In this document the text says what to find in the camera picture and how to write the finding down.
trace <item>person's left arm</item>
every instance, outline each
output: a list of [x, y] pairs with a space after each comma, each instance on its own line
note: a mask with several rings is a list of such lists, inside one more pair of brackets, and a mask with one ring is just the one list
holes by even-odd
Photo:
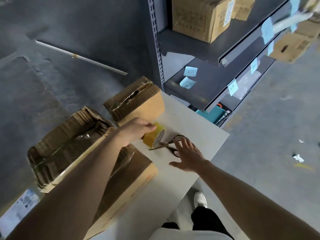
[[111, 132], [18, 224], [7, 240], [83, 240], [122, 147], [155, 130], [135, 118]]

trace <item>black pants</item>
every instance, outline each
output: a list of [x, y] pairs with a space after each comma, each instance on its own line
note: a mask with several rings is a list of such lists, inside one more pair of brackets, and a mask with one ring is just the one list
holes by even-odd
[[[214, 231], [228, 235], [234, 240], [234, 238], [228, 233], [219, 217], [213, 210], [198, 206], [191, 214], [194, 231]], [[175, 222], [166, 222], [162, 225], [163, 228], [180, 229]]]

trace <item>yellow tape roll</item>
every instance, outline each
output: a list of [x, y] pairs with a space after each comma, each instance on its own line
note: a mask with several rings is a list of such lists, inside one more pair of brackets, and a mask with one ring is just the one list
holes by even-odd
[[159, 125], [157, 122], [153, 125], [156, 125], [157, 128], [152, 132], [146, 133], [143, 137], [143, 143], [150, 148], [157, 146], [165, 134], [165, 127]]

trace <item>white shoe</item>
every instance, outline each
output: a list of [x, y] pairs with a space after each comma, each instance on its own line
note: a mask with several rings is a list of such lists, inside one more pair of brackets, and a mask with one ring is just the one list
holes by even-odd
[[208, 208], [205, 195], [201, 192], [195, 193], [193, 202], [194, 202], [194, 208], [197, 208], [198, 206], [204, 206], [205, 208]]

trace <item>white table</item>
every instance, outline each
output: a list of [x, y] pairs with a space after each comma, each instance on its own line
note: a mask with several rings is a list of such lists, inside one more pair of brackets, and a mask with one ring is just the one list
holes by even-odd
[[[167, 94], [162, 93], [162, 97], [165, 112], [156, 122], [166, 127], [164, 140], [182, 134], [198, 147], [206, 159], [211, 160], [229, 134]], [[93, 240], [149, 239], [177, 208], [198, 178], [195, 173], [169, 166], [169, 162], [179, 159], [168, 149], [148, 151], [141, 140], [133, 145], [154, 162], [159, 174], [119, 212], [109, 228], [94, 236]]]

